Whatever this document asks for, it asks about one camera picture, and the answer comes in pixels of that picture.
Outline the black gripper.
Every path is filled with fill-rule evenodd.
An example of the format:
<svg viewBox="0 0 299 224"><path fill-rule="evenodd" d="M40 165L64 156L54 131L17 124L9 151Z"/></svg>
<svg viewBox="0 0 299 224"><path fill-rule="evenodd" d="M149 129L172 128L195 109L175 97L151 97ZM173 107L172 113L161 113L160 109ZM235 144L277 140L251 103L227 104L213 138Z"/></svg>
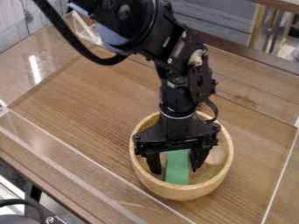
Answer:
<svg viewBox="0 0 299 224"><path fill-rule="evenodd" d="M160 175L160 154L189 149L191 168L196 172L219 143L220 125L204 119L196 110L172 115L159 111L156 116L153 123L132 135L135 154L145 157L151 172Z"/></svg>

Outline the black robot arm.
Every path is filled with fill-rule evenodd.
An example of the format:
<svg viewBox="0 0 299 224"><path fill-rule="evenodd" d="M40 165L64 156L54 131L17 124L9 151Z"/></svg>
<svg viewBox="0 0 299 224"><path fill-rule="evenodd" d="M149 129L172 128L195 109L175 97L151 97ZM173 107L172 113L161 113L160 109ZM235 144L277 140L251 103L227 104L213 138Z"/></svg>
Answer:
<svg viewBox="0 0 299 224"><path fill-rule="evenodd" d="M217 82L204 42L177 21L167 0L69 0L69 7L95 21L112 52L137 53L155 65L161 82L157 120L133 134L135 154L145 158L151 172L160 174L160 154L187 149L191 168L199 169L220 132L216 119L204 119L196 112L200 105L217 109L209 100Z"/></svg>

